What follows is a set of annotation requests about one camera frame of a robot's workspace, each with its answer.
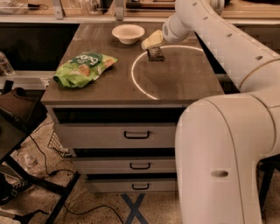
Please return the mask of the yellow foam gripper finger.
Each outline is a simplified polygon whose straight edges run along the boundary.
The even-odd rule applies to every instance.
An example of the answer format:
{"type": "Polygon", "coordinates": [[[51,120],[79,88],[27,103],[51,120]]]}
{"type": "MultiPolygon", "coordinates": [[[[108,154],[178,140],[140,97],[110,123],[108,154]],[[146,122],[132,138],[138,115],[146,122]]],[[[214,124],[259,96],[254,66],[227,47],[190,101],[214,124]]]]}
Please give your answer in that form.
{"type": "Polygon", "coordinates": [[[163,39],[163,33],[160,30],[156,30],[142,42],[141,47],[146,50],[153,46],[158,46],[163,42],[163,39]]]}

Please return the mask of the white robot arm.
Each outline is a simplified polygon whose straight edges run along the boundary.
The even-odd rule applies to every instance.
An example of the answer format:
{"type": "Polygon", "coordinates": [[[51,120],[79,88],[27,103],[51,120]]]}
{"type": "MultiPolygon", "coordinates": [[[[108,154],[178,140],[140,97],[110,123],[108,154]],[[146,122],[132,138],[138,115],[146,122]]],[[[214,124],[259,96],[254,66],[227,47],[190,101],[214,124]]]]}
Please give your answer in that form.
{"type": "Polygon", "coordinates": [[[208,0],[176,0],[168,42],[195,33],[235,84],[235,94],[200,99],[175,135],[183,224],[262,224],[256,167],[280,153],[278,53],[224,20],[208,0]]]}

